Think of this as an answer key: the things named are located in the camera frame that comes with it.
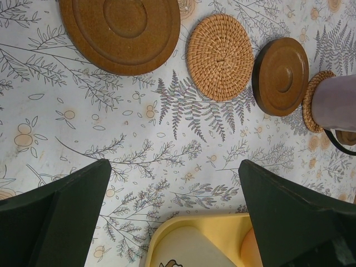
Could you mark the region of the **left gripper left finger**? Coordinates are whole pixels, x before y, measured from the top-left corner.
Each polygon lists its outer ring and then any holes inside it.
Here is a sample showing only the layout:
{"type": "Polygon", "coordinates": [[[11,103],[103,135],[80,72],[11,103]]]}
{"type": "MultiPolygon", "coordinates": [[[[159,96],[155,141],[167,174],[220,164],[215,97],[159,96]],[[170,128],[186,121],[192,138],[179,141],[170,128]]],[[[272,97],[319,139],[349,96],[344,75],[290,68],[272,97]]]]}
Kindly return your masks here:
{"type": "Polygon", "coordinates": [[[84,266],[111,175],[108,160],[1,201],[1,266],[84,266]]]}

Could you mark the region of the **dark brown wooden coaster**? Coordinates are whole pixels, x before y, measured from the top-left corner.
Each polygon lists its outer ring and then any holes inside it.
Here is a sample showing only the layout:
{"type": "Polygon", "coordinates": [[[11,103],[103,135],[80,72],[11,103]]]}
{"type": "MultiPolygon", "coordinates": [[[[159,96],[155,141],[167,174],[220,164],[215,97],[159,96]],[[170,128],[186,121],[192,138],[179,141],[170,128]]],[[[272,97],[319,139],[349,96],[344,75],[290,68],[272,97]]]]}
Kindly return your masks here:
{"type": "Polygon", "coordinates": [[[78,51],[113,74],[134,76],[157,69],[179,39],[177,1],[61,0],[59,7],[78,51]]]}

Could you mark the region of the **cream yellow mug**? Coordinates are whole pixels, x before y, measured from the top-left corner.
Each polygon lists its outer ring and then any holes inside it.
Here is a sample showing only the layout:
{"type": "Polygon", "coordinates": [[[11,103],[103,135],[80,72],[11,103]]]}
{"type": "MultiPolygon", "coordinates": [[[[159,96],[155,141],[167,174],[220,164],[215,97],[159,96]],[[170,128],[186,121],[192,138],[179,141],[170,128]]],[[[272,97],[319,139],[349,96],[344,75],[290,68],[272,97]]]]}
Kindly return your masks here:
{"type": "Polygon", "coordinates": [[[158,242],[150,266],[235,266],[206,236],[192,226],[177,228],[158,242]]]}

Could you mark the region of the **woven rattan coaster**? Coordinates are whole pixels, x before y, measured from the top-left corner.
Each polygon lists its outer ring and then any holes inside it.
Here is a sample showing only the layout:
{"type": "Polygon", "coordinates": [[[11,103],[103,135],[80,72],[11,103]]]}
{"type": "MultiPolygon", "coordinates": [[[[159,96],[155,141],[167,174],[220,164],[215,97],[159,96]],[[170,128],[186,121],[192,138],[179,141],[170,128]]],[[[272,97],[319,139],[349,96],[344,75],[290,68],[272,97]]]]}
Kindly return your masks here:
{"type": "Polygon", "coordinates": [[[305,126],[313,133],[318,134],[324,131],[323,128],[315,122],[312,116],[311,106],[314,93],[322,81],[335,76],[332,71],[320,71],[308,82],[306,93],[302,101],[302,113],[305,126]]]}
{"type": "Polygon", "coordinates": [[[206,97],[222,102],[238,96],[250,81],[253,64],[249,36],[233,16],[213,14],[192,31],[187,66],[206,97]]]}

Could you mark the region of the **yellow glass mug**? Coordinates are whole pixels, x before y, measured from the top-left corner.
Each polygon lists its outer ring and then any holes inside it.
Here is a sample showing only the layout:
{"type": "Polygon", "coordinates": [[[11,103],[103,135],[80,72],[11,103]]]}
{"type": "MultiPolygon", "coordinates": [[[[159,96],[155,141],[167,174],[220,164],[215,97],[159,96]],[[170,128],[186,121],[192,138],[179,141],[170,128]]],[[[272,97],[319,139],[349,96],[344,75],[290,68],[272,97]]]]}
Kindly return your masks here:
{"type": "Polygon", "coordinates": [[[240,256],[245,267],[263,267],[254,229],[250,229],[244,237],[240,256]]]}

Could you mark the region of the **purple mug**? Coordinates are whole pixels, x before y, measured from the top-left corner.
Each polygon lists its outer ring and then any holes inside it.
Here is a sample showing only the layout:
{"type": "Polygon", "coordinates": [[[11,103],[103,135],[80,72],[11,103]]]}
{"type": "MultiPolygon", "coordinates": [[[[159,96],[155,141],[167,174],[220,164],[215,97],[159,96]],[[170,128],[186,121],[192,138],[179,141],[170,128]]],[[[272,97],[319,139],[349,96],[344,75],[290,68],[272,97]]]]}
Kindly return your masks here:
{"type": "Polygon", "coordinates": [[[332,133],[332,130],[355,132],[355,75],[322,80],[313,94],[311,115],[338,150],[355,156],[332,133]]]}

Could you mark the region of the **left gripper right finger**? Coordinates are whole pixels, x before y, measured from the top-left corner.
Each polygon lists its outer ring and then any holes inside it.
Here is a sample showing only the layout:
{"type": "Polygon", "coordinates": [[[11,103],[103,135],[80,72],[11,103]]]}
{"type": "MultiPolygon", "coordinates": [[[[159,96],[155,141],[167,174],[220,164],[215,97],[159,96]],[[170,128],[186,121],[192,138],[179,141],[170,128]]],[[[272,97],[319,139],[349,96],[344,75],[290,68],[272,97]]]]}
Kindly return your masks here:
{"type": "Polygon", "coordinates": [[[264,266],[355,266],[355,204],[250,160],[238,172],[264,266]]]}

